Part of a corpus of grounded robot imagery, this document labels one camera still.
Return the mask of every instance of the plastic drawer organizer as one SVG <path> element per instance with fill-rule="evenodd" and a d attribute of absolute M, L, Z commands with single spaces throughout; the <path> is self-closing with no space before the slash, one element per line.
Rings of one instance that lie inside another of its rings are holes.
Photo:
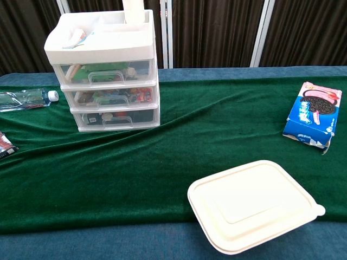
<path fill-rule="evenodd" d="M 123 11 L 64 14 L 44 49 L 80 132 L 160 125 L 160 95 L 152 10 L 126 24 Z M 85 39 L 66 45 L 76 30 Z"/>

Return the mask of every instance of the green velvet cloth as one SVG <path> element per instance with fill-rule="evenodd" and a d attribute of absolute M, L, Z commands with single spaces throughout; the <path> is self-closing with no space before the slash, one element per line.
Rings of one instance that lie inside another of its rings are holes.
<path fill-rule="evenodd" d="M 326 207 L 319 219 L 346 221 L 343 98 L 326 155 L 282 136 L 305 81 L 347 91 L 347 77 L 166 82 L 162 125 L 142 131 L 79 133 L 60 91 L 48 108 L 1 113 L 20 150 L 0 161 L 0 233 L 194 220 L 193 181 L 262 159 Z"/>

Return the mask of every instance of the water bottle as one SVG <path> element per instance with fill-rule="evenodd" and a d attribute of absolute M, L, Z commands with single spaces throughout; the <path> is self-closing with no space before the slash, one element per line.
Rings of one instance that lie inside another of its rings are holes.
<path fill-rule="evenodd" d="M 46 91 L 42 88 L 3 92 L 0 93 L 0 112 L 48 107 L 51 102 L 58 100 L 57 91 Z"/>

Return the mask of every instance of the dark curtain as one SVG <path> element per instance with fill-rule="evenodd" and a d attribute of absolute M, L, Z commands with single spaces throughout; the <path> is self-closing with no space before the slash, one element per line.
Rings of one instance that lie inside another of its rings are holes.
<path fill-rule="evenodd" d="M 1 0 L 0 75 L 52 72 L 43 46 L 59 17 L 56 0 Z"/>
<path fill-rule="evenodd" d="M 121 0 L 68 0 L 71 12 L 96 12 L 123 10 Z M 144 0 L 145 9 L 152 9 L 156 30 L 158 67 L 163 67 L 162 24 L 160 21 L 160 1 Z"/>
<path fill-rule="evenodd" d="M 263 3 L 173 0 L 173 66 L 249 67 Z"/>
<path fill-rule="evenodd" d="M 260 66 L 347 65 L 347 0 L 276 0 Z"/>

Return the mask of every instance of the oreo cookie package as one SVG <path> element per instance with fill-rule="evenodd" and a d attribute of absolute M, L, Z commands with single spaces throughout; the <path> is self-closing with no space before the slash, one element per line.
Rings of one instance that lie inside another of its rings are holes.
<path fill-rule="evenodd" d="M 287 118 L 283 135 L 319 147 L 326 153 L 335 135 L 341 97 L 341 90 L 305 82 Z"/>
<path fill-rule="evenodd" d="M 0 160 L 17 152 L 18 147 L 14 146 L 6 136 L 0 132 Z"/>

